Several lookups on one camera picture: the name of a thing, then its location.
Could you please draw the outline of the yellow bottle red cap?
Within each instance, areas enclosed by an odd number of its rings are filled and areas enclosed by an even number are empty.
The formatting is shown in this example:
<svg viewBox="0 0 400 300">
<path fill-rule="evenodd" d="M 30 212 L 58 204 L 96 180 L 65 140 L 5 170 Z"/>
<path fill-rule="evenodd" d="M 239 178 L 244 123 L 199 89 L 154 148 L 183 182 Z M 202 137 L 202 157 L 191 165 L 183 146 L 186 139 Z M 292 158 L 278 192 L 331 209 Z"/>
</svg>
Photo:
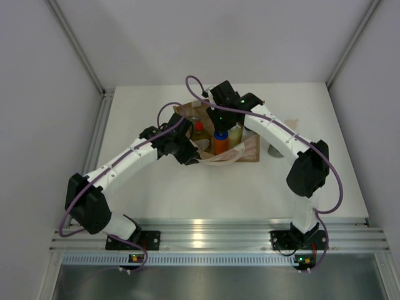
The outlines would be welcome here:
<svg viewBox="0 0 400 300">
<path fill-rule="evenodd" d="M 191 140 L 202 151 L 205 151 L 211 145 L 211 137 L 204 129 L 201 121 L 198 121 L 194 125 L 194 134 L 192 135 Z"/>
</svg>

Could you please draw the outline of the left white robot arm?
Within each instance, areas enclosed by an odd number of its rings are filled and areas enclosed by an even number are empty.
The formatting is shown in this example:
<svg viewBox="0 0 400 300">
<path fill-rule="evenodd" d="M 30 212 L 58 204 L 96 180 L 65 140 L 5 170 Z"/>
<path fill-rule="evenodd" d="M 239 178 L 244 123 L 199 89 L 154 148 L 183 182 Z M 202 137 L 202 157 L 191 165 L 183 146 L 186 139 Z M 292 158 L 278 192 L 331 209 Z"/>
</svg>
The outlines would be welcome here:
<svg viewBox="0 0 400 300">
<path fill-rule="evenodd" d="M 174 113 L 159 127 L 146 128 L 121 154 L 85 175 L 70 177 L 65 202 L 66 214 L 89 234 L 104 233 L 126 249 L 136 249 L 141 242 L 141 227 L 125 214 L 112 212 L 111 195 L 128 179 L 163 156 L 172 155 L 183 165 L 197 164 L 197 147 L 190 138 L 193 123 Z"/>
</svg>

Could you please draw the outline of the burlap canvas tote bag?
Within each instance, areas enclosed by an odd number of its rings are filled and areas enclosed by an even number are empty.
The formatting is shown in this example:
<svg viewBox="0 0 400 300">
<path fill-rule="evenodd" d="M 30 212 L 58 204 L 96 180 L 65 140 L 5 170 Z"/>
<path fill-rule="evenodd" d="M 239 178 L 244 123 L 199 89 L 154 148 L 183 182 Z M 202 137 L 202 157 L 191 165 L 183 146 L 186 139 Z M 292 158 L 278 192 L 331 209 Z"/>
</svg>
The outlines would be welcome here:
<svg viewBox="0 0 400 300">
<path fill-rule="evenodd" d="M 260 137 L 259 135 L 250 132 L 246 134 L 242 128 L 241 143 L 232 149 L 228 149 L 226 152 L 215 155 L 214 154 L 214 126 L 206 113 L 207 105 L 201 104 L 200 102 L 189 102 L 180 106 L 174 106 L 174 112 L 179 115 L 185 114 L 186 118 L 193 123 L 201 121 L 204 129 L 208 132 L 211 137 L 211 145 L 205 150 L 200 150 L 195 143 L 192 143 L 197 147 L 200 155 L 200 162 L 210 166 L 222 166 L 235 162 L 239 163 L 256 163 L 260 157 Z"/>
</svg>

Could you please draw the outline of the orange bottle blue cap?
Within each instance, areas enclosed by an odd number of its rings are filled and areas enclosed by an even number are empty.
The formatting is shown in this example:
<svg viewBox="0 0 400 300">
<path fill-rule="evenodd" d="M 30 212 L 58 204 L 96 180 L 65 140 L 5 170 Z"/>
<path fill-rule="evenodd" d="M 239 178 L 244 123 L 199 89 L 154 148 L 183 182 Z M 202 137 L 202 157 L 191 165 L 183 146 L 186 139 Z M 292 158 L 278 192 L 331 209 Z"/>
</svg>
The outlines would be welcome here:
<svg viewBox="0 0 400 300">
<path fill-rule="evenodd" d="M 229 149 L 229 134 L 227 131 L 214 132 L 214 154 L 220 155 Z"/>
</svg>

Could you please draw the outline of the pale green lotion bottle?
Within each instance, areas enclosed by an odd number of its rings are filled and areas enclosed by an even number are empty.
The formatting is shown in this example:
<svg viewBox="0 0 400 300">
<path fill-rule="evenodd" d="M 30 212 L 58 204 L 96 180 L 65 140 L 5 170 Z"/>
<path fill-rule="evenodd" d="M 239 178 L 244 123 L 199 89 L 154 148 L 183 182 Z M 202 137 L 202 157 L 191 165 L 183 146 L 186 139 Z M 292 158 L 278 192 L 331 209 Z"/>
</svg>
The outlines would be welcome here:
<svg viewBox="0 0 400 300">
<path fill-rule="evenodd" d="M 241 138 L 243 135 L 243 129 L 240 125 L 235 125 L 228 131 L 228 146 L 229 149 L 234 148 L 241 143 Z"/>
</svg>

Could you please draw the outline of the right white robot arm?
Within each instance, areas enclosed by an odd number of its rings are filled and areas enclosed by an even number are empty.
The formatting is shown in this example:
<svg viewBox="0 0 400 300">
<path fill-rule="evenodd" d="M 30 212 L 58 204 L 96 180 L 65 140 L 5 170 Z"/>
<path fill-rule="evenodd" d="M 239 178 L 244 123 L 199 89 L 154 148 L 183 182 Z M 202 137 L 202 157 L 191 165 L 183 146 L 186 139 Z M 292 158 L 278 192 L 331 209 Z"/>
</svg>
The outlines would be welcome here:
<svg viewBox="0 0 400 300">
<path fill-rule="evenodd" d="M 306 248 L 319 229 L 315 193 L 329 175 L 329 147 L 308 141 L 275 117 L 264 102 L 249 92 L 240 95 L 229 81 L 202 91 L 210 103 L 207 114 L 218 133 L 240 124 L 255 132 L 283 155 L 290 170 L 286 184 L 295 195 L 295 211 L 289 237 L 297 248 Z"/>
</svg>

